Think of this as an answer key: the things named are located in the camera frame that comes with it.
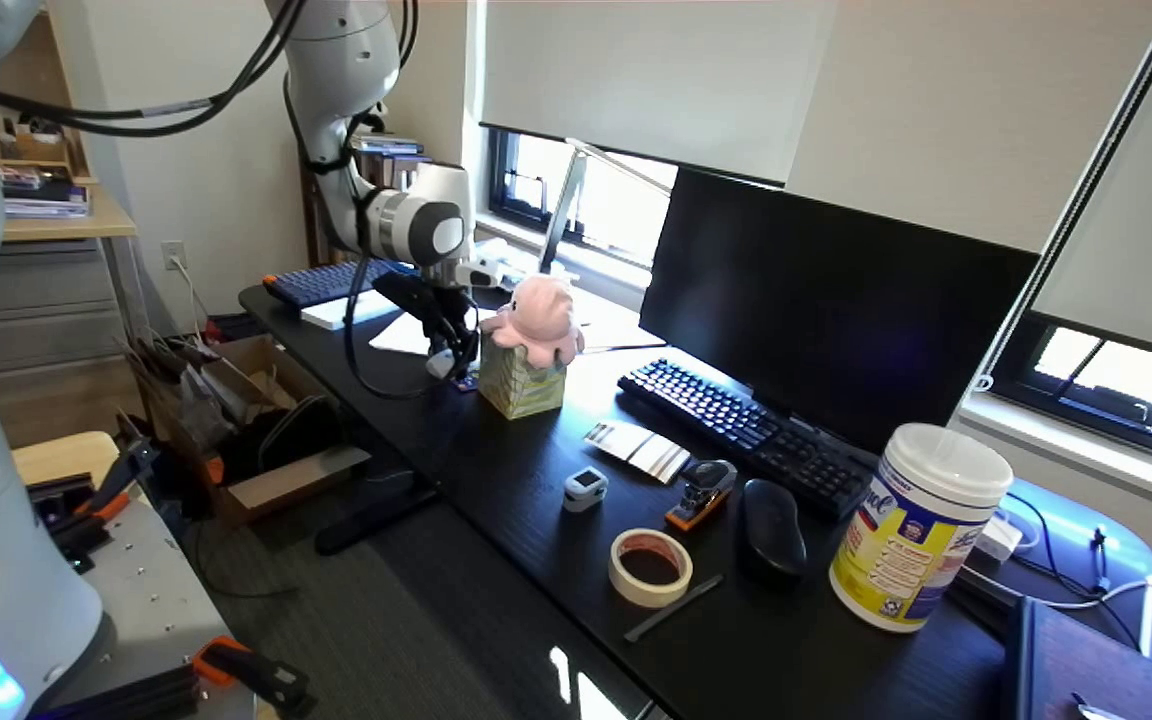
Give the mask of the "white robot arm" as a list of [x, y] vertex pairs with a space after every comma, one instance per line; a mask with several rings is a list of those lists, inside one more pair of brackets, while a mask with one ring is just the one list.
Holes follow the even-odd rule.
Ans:
[[[286, 99], [298, 147], [340, 245], [401, 260], [430, 288], [455, 288], [469, 269], [455, 202], [367, 178], [356, 145], [356, 124], [389, 99], [403, 69], [403, 34], [389, 0], [269, 0], [269, 13], [273, 29], [255, 52], [290, 65]], [[0, 429], [0, 720], [23, 720], [88, 653], [102, 619], [102, 593], [37, 518]]]

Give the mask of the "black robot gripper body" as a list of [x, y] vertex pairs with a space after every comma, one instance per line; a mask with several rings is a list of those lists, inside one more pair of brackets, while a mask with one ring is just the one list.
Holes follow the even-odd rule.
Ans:
[[441, 288], [414, 269], [389, 269], [371, 281], [382, 297], [421, 319], [431, 355], [430, 368], [441, 380], [466, 380], [477, 362], [477, 333], [469, 330], [469, 297], [459, 288]]

